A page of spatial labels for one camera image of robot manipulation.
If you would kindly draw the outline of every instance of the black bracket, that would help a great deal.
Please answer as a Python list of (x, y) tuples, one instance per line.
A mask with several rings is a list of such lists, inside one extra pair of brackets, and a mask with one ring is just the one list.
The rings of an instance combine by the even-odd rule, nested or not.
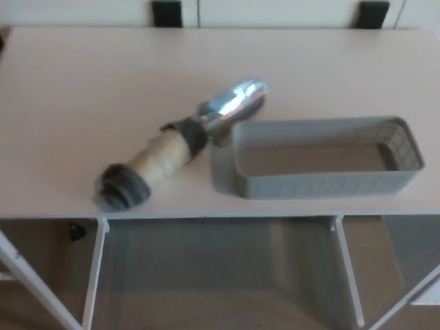
[(178, 0), (153, 0), (151, 2), (154, 26), (157, 28), (182, 28), (182, 3)]
[(69, 222), (69, 233), (72, 242), (79, 241), (87, 235), (85, 227), (74, 222)]
[(388, 1), (359, 2), (359, 14), (353, 27), (355, 29), (381, 29), (389, 8)]

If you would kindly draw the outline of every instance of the white wall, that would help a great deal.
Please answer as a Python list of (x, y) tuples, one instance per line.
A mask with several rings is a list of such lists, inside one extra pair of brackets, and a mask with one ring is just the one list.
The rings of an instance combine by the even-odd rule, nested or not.
[(434, 30), (440, 36), (440, 0), (406, 0), (397, 27)]
[[(393, 28), (404, 0), (389, 0), (385, 28)], [(202, 27), (347, 28), (356, 0), (201, 0)]]
[[(182, 0), (184, 25), (197, 27), (197, 0)], [(151, 25), (146, 0), (0, 0), (0, 25)]]
[[(349, 26), (357, 0), (182, 0), (184, 26)], [(440, 0), (390, 0), (385, 28), (440, 34)], [(0, 0), (0, 25), (151, 25), (149, 0)]]

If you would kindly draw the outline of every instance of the white shelf frame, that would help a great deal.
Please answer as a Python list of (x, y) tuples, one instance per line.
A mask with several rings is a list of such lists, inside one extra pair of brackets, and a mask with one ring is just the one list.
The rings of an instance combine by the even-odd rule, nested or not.
[[(362, 330), (378, 330), (402, 307), (408, 303), (411, 303), (411, 301), (415, 299), (418, 294), (428, 289), (435, 282), (435, 279), (440, 276), (440, 265), (435, 267), (411, 290), (406, 290), (402, 296), (388, 309), (388, 311), (383, 313), (377, 320), (366, 325), (349, 253), (349, 247), (345, 237), (343, 227), (344, 217), (344, 215), (334, 217), (329, 229), (330, 231), (335, 232), (338, 240), (342, 265), (344, 268), (343, 271), (346, 277), (346, 285), (353, 308), (353, 316), (356, 321), (355, 328)], [(81, 324), (75, 319), (75, 317), (72, 316), (66, 306), (64, 306), (64, 304), (56, 297), (52, 290), (32, 269), (29, 263), (8, 240), (6, 235), (0, 231), (0, 261), (10, 270), (10, 273), (0, 273), (0, 281), (20, 281), (66, 330), (91, 330), (105, 236), (110, 230), (110, 226), (106, 218), (100, 217), (96, 218), (96, 220), (98, 221), (98, 230), (96, 233), (93, 259), (91, 262), (89, 275), (89, 284)]]
[(96, 220), (98, 221), (98, 230), (93, 249), (82, 324), (72, 316), (72, 313), (34, 271), (6, 235), (0, 231), (0, 261), (10, 270), (10, 273), (0, 273), (0, 281), (17, 280), (21, 282), (66, 330), (91, 330), (105, 235), (110, 230), (106, 218), (100, 217)]

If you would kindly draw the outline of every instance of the tabletop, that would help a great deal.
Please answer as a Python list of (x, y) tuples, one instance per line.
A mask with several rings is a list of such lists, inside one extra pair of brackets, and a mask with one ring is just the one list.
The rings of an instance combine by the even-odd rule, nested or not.
[[(99, 174), (242, 77), (256, 120), (399, 116), (426, 167), (398, 195), (252, 201), (213, 184), (211, 150), (142, 206), (103, 214)], [(0, 217), (271, 217), (440, 213), (440, 44), (430, 32), (35, 28), (0, 62)]]

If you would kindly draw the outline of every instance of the gray plastic basket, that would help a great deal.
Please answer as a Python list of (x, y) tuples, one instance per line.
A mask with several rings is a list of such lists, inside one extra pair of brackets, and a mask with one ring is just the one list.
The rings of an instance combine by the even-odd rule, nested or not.
[(249, 199), (393, 194), (424, 167), (396, 117), (242, 122), (232, 141), (237, 190)]

